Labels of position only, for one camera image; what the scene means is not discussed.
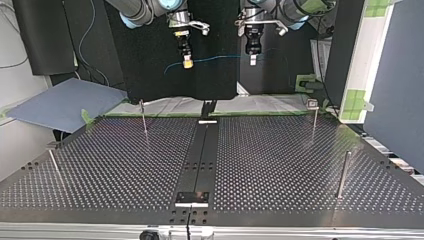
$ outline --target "metal post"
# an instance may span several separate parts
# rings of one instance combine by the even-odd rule
[[[47,151],[49,151],[50,158],[53,161],[54,168],[56,168],[56,171],[58,171],[58,172],[59,172],[60,169],[59,169],[59,165],[57,165],[56,158],[54,157],[53,151],[58,149],[59,146],[60,146],[60,142],[51,142],[51,143],[47,144]]]
[[[56,168],[56,171],[59,172],[59,166],[56,163],[56,158],[54,158],[54,154],[53,154],[53,150],[52,149],[49,149],[49,154],[50,154],[50,158],[53,161],[54,168]]]
[[[314,118],[314,130],[315,130],[315,128],[317,127],[317,119],[318,119],[318,110],[319,110],[319,109],[315,110],[315,118]]]
[[[340,178],[340,185],[339,185],[339,189],[337,191],[337,198],[338,199],[342,198],[343,188],[344,188],[344,184],[346,182],[346,175],[347,175],[347,170],[348,170],[348,167],[349,167],[349,162],[350,162],[351,156],[352,156],[352,152],[347,151],[346,155],[345,155],[343,169],[342,169],[342,176]]]
[[[140,108],[141,108],[141,114],[143,116],[144,132],[147,132],[146,118],[144,117],[144,102],[143,102],[143,99],[140,100]]]

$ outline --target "cable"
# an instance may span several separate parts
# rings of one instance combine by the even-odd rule
[[[216,59],[219,59],[219,58],[241,58],[241,56],[240,56],[240,55],[224,55],[224,56],[215,56],[215,57],[210,57],[210,58],[205,58],[205,59],[198,59],[198,60],[194,60],[193,62],[194,62],[194,63],[197,63],[197,62],[208,62],[208,61],[216,60]],[[176,62],[176,63],[172,63],[172,64],[168,65],[168,66],[165,68],[165,71],[163,71],[163,75],[166,75],[166,73],[168,72],[168,70],[169,70],[170,68],[172,68],[172,67],[174,67],[174,66],[178,66],[178,65],[183,65],[183,63],[181,63],[181,62]]]
[[[63,3],[63,5],[62,5],[62,7],[63,7],[63,11],[64,11],[64,13],[65,13],[65,18],[66,18],[66,25],[67,25],[67,27],[68,27],[68,32],[69,32],[69,35],[70,36],[72,36],[72,32],[71,32],[71,26],[69,25],[69,19],[68,19],[68,14],[67,14],[67,12],[66,12],[66,8],[65,8],[65,2]],[[71,42],[72,42],[72,47],[74,48],[74,51],[76,52],[77,50],[75,49],[75,43],[74,43],[74,41],[73,41],[73,39],[72,39],[72,37],[71,37]],[[76,71],[78,71],[78,69],[79,69],[79,67],[80,66],[82,66],[83,68],[84,68],[84,70],[87,72],[87,74],[88,74],[88,77],[89,77],[89,79],[90,79],[90,81],[91,82],[94,82],[94,81],[96,81],[97,83],[99,83],[99,84],[103,84],[103,85],[105,85],[105,83],[106,83],[106,80],[103,78],[103,76],[102,76],[102,78],[103,78],[103,83],[101,82],[101,81],[99,81],[92,73],[91,73],[91,71],[96,71],[97,70],[97,68],[95,68],[95,67],[93,67],[93,66],[91,66],[91,65],[89,65],[89,64],[86,64],[86,63],[84,63],[81,59],[80,59],[80,57],[78,56],[78,54],[75,54],[75,58],[77,59],[77,62],[78,62],[78,67],[77,67],[77,69],[76,69]]]
[[[22,62],[20,62],[20,63],[16,63],[16,64],[12,64],[12,65],[9,65],[9,66],[0,66],[0,69],[7,69],[7,68],[14,68],[14,67],[17,67],[17,66],[21,66],[22,64],[24,64],[26,61],[28,61],[28,57],[26,57]]]
[[[11,6],[11,5],[9,5],[9,4],[7,4],[7,3],[5,3],[5,2],[0,2],[0,7],[6,7],[7,9],[9,9],[10,11],[12,11],[13,13],[15,13],[15,9]],[[17,32],[17,33],[21,33],[20,31],[19,31],[19,29],[15,26],[15,24],[13,24],[12,23],[12,21],[9,19],[9,17],[7,16],[7,14],[3,11],[3,9],[1,9],[0,8],[0,11],[3,13],[3,15],[4,15],[4,17],[6,18],[6,20],[10,23],[10,25],[13,27],[13,29],[15,29],[15,31]]]
[[[74,71],[74,73],[75,73],[75,75],[77,75],[77,78],[78,78],[79,80],[81,80],[81,76],[78,74],[78,72],[77,72],[77,71]]]
[[[12,12],[15,12],[15,9],[11,6],[11,5],[9,5],[9,4],[7,4],[7,3],[5,3],[5,2],[0,2],[0,7],[1,6],[4,6],[4,7],[6,7],[6,8],[8,8],[10,11],[12,11]],[[15,29],[15,31],[18,33],[18,34],[20,34],[21,32],[19,31],[19,29],[17,28],[17,27],[15,27],[15,25],[13,25],[13,23],[12,23],[12,21],[9,19],[9,17],[7,16],[7,14],[3,11],[3,9],[1,9],[0,8],[0,11],[3,13],[3,15],[4,15],[4,17],[6,18],[6,20],[10,23],[10,25],[12,26],[12,28],[13,29]],[[21,62],[19,62],[19,63],[16,63],[16,64],[12,64],[12,65],[8,65],[8,66],[0,66],[0,69],[8,69],[8,68],[14,68],[14,67],[17,67],[17,66],[21,66],[21,65],[23,65],[26,61],[28,61],[28,56],[26,56],[25,57],[25,59],[24,60],[22,60]]]
[[[94,26],[94,22],[95,22],[95,20],[96,20],[96,7],[94,6],[94,2],[93,2],[93,0],[90,0],[90,3],[91,3],[91,7],[92,7],[92,9],[93,9],[93,18],[92,18],[92,20],[91,20],[91,23],[90,23],[90,25],[88,26],[88,28],[87,28],[87,30],[85,31],[85,33],[84,33],[84,35],[82,36],[82,38],[81,38],[81,40],[80,40],[80,43],[79,43],[79,45],[78,45],[78,53],[79,53],[79,55],[80,55],[80,57],[81,57],[81,60],[88,66],[88,67],[91,67],[91,65],[87,62],[87,60],[84,58],[84,55],[82,54],[82,44],[83,44],[83,42],[84,42],[84,40],[85,40],[85,38],[87,37],[87,35],[88,35],[88,33],[91,31],[91,29],[93,28],[93,26]],[[100,71],[99,69],[97,69],[97,68],[93,68],[93,70],[94,71],[96,71],[96,72],[98,72],[102,77],[103,77],[103,79],[105,80],[105,85],[107,85],[107,86],[110,86],[110,83],[109,83],[109,79],[106,77],[106,75],[102,72],[102,71]]]
[[[318,57],[318,68],[319,68],[319,73],[321,75],[321,81],[322,81],[322,85],[324,86],[324,91],[325,94],[327,95],[327,99],[330,102],[331,106],[334,109],[334,112],[336,113],[337,118],[340,118],[339,112],[336,110],[336,107],[334,106],[333,101],[330,98],[330,94],[328,94],[328,90],[327,90],[327,84],[325,83],[325,77],[324,75],[322,75],[322,69],[321,69],[321,63],[320,63],[320,54],[319,54],[319,29],[321,27],[321,21],[322,21],[322,17],[319,18],[319,22],[318,22],[318,27],[317,27],[317,32],[318,32],[318,36],[317,36],[317,57]]]

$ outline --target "metal bracket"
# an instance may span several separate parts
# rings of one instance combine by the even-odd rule
[[[180,192],[175,201],[175,207],[208,207],[208,192]]]
[[[280,20],[263,20],[263,21],[245,21],[245,20],[237,20],[234,23],[237,27],[239,27],[238,35],[239,37],[244,34],[244,27],[246,25],[257,25],[257,24],[276,24],[278,35],[281,37],[284,36],[289,29],[284,25]]]
[[[203,36],[207,36],[209,34],[211,27],[211,25],[200,21],[190,21],[188,25],[190,25],[192,28],[196,28],[202,31]]]

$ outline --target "white wall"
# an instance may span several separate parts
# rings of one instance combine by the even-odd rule
[[[11,0],[4,1],[12,5]],[[13,12],[0,6],[18,27]],[[21,62],[26,52],[19,34],[0,12],[0,67]],[[29,62],[13,68],[0,68],[0,114],[29,99],[50,85],[50,79],[33,76]],[[0,115],[0,181],[41,155],[46,144],[53,141],[52,131],[22,123]]]

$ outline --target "blue cable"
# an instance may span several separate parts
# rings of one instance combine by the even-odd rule
[[[265,55],[265,53],[267,53],[269,51],[273,51],[273,50],[279,50],[279,51],[281,51],[278,48],[269,48],[269,49],[265,50],[264,52],[262,52],[261,54],[259,54],[258,56],[263,56],[263,55]],[[198,59],[198,60],[194,60],[193,62],[194,63],[197,63],[197,62],[208,62],[208,61],[216,60],[216,59],[219,59],[219,58],[241,58],[241,57],[242,57],[241,55],[222,55],[222,56],[215,56],[215,57],[210,57],[210,58]],[[165,71],[163,71],[163,75],[166,75],[166,73],[168,72],[168,70],[170,68],[172,68],[174,66],[178,66],[178,65],[183,65],[183,63],[182,62],[176,62],[176,63],[172,63],[172,64],[168,65],[165,68]]]
[[[204,58],[204,59],[193,60],[193,62],[194,62],[194,63],[198,63],[198,62],[208,62],[208,61],[216,60],[216,59],[219,59],[219,58],[241,58],[241,56],[240,56],[240,55],[223,55],[223,56],[215,56],[215,57],[210,57],[210,58]],[[182,63],[182,62],[176,62],[176,63],[173,63],[173,64],[168,65],[168,66],[165,68],[165,71],[163,71],[163,75],[166,75],[166,73],[168,72],[168,70],[169,70],[170,68],[172,68],[172,67],[174,67],[174,66],[177,66],[177,65],[183,65],[183,63]]]

